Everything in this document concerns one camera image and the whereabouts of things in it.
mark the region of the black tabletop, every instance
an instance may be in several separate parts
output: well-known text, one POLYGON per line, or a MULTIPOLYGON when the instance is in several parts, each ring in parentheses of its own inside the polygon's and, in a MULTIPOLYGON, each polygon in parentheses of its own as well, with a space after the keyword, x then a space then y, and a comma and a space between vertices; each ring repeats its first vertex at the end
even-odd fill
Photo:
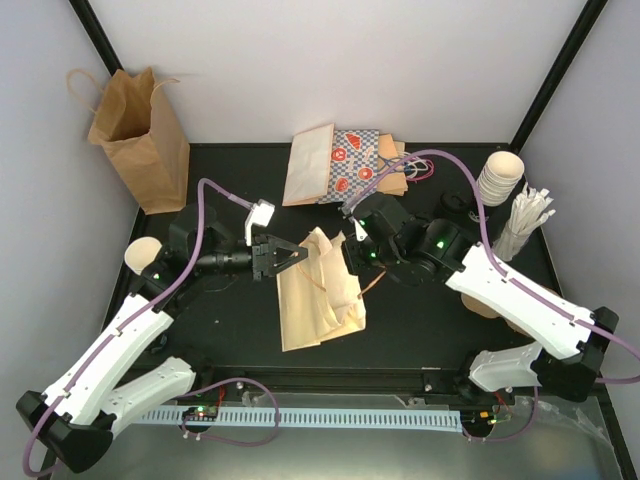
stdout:
MULTIPOLYGON (((422 145, 410 145, 411 151, 422 145)), ((459 156, 477 175, 496 147, 444 147, 459 156)), ((194 146, 191 154, 189 202, 195 202, 196 184, 201 177, 220 183, 229 191, 250 201, 264 198, 276 205, 266 229, 283 239, 300 242, 314 227, 332 237, 340 230, 350 231, 338 204, 280 207, 284 189, 288 145, 273 146, 194 146)), ((412 185, 400 202, 411 212, 430 212, 445 191, 470 195, 470 187, 457 168, 447 160, 434 158, 435 174, 412 185)), ((226 201, 212 190, 206 201, 218 212, 219 220, 239 238, 243 235, 246 210, 226 201)), ((499 228, 508 215, 506 207, 493 212, 490 231, 499 228)), ((175 214, 149 217, 142 235, 165 240, 167 227, 175 214)), ((478 225, 467 215, 454 218, 478 235, 478 225)), ((551 270, 542 237, 533 235, 512 262, 532 280, 553 287, 551 270)), ((370 278, 361 278, 367 285, 370 278)), ((168 343, 158 356, 185 350, 197 351, 220 367, 298 369, 457 369, 473 350, 500 350, 531 342, 511 330, 500 319, 489 320, 468 311, 460 294, 442 284, 412 288, 383 279, 365 295, 366 329, 311 347, 282 352, 275 279, 252 283, 240 277, 222 291, 224 284, 213 282, 168 330, 168 343)))

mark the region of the metal floor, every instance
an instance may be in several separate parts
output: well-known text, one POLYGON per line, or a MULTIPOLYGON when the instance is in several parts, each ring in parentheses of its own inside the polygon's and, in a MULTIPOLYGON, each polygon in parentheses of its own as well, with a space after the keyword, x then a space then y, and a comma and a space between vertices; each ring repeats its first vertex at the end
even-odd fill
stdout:
MULTIPOLYGON (((460 434, 446 432, 291 428, 282 429, 266 446, 239 448, 184 440, 176 427, 132 425, 91 470, 60 472, 54 480, 621 478, 613 449, 597 438, 603 425, 597 402, 591 398, 579 408, 595 428, 541 412, 526 435, 494 445, 470 444, 460 434)), ((523 422, 499 425, 496 433, 510 433, 523 422)), ((219 427, 216 433, 256 440, 265 430, 219 427)))

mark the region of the crumpled paper bag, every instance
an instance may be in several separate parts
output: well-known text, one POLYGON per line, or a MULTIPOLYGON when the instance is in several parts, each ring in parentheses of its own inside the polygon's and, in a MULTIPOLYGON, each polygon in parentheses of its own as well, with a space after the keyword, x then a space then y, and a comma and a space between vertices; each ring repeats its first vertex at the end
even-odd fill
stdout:
POLYGON ((300 244, 309 251, 307 259, 278 274, 283 352, 364 330, 360 282, 347 270, 344 240, 342 232, 329 240, 316 227, 300 244))

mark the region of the stack of paper cups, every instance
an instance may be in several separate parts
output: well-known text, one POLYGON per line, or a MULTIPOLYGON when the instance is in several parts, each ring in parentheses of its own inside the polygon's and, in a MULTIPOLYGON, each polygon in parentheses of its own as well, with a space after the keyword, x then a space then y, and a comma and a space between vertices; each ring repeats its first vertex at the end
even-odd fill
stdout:
POLYGON ((489 156, 478 180, 480 199, 487 207, 497 207, 513 191, 524 174, 524 163, 510 152, 496 152, 489 156))

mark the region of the white wall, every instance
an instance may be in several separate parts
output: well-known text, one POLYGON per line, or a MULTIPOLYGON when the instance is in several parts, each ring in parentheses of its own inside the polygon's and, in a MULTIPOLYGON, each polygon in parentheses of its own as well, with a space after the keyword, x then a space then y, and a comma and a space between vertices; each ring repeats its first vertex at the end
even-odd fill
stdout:
MULTIPOLYGON (((533 185, 558 214, 545 230, 569 299, 620 315, 617 334, 640 346, 640 2, 609 2, 523 150, 533 185)), ((603 372, 640 373, 611 346, 603 372)), ((640 385, 610 386, 640 471, 640 385)))
POLYGON ((120 60, 191 142, 288 142, 328 122, 509 142, 585 0, 92 0, 120 60))
POLYGON ((69 2, 2 2, 0 44, 0 476, 17 479, 28 429, 15 403, 99 332, 137 207, 65 87, 76 67, 108 78, 69 2))

